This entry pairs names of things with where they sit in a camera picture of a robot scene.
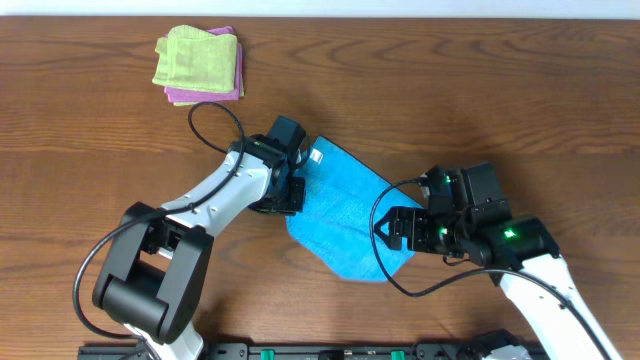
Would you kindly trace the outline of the blue microfiber cloth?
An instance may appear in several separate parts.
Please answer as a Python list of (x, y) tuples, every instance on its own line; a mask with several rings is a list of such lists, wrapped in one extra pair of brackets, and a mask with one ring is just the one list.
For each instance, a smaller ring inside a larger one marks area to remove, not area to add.
[(414, 253), (394, 251), (383, 241), (371, 243), (369, 219), (393, 206), (419, 204), (398, 189), (378, 197), (390, 183), (325, 137), (311, 147), (310, 159), (296, 172), (305, 179), (303, 210), (286, 220), (287, 231), (339, 278), (380, 283), (395, 274)]

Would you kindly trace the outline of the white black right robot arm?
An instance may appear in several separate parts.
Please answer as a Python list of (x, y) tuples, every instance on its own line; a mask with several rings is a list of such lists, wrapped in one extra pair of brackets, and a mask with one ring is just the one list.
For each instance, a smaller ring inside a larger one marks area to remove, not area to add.
[(483, 203), (395, 206), (372, 215), (369, 233), (391, 250), (437, 254), (475, 269), (443, 280), (487, 275), (516, 306), (550, 359), (617, 359), (620, 354), (579, 293), (559, 246), (542, 221), (515, 218), (504, 199)]

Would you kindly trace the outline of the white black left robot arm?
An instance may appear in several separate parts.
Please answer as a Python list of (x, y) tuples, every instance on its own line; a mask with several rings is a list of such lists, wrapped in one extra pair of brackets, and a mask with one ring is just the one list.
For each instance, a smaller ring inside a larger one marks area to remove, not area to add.
[(246, 208), (293, 215), (308, 155), (300, 135), (255, 135), (231, 144), (222, 164), (181, 197), (132, 205), (103, 239), (110, 247), (92, 302), (124, 325), (151, 359), (197, 359), (204, 340), (192, 318), (215, 238)]

